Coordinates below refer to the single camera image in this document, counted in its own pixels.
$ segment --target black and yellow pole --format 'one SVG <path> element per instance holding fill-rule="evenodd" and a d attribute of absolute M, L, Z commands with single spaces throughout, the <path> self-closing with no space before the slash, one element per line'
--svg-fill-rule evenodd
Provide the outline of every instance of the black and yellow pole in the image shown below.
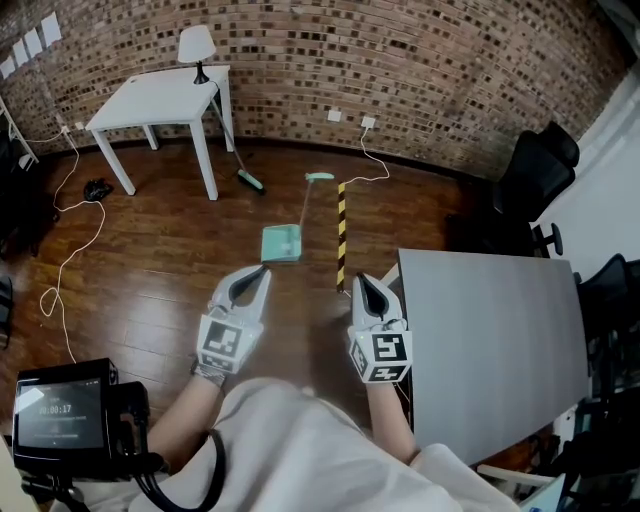
<path fill-rule="evenodd" d="M 338 185 L 338 280 L 337 290 L 344 292 L 344 265 L 347 255 L 347 203 L 345 184 Z"/>

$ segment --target lamp shade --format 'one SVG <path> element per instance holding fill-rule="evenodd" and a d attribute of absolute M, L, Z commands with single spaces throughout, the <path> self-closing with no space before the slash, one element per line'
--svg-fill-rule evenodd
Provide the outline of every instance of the lamp shade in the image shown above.
<path fill-rule="evenodd" d="M 180 34 L 179 62 L 198 62 L 216 53 L 216 45 L 206 25 L 189 27 Z"/>

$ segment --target gray tabletop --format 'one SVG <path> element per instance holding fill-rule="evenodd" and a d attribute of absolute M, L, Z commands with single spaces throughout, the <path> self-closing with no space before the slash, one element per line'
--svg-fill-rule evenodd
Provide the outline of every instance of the gray tabletop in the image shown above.
<path fill-rule="evenodd" d="M 421 446 L 444 443 L 472 464 L 587 395 L 584 329 L 568 262 L 400 249 L 399 266 Z"/>

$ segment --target white lamp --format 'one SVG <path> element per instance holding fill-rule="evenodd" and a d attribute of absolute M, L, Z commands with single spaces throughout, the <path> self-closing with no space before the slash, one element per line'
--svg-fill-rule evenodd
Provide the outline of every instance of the white lamp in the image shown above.
<path fill-rule="evenodd" d="M 211 32 L 206 25 L 189 27 L 180 34 L 178 48 L 179 62 L 197 62 L 197 74 L 194 84 L 205 84 L 209 77 L 202 71 L 202 61 L 216 53 L 216 45 L 211 39 Z"/>

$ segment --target electrical outlet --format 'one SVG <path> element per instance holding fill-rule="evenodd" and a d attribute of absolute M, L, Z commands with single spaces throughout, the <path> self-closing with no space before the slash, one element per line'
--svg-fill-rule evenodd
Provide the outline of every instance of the electrical outlet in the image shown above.
<path fill-rule="evenodd" d="M 340 119 L 342 119 L 342 112 L 339 110 L 331 109 L 329 110 L 329 114 L 327 115 L 327 119 L 329 121 L 333 121 L 334 123 L 339 123 Z"/>
<path fill-rule="evenodd" d="M 362 123 L 360 123 L 360 126 L 362 126 L 363 128 L 368 128 L 370 130 L 371 128 L 373 128 L 373 125 L 375 124 L 376 124 L 375 117 L 364 116 L 362 118 Z"/>

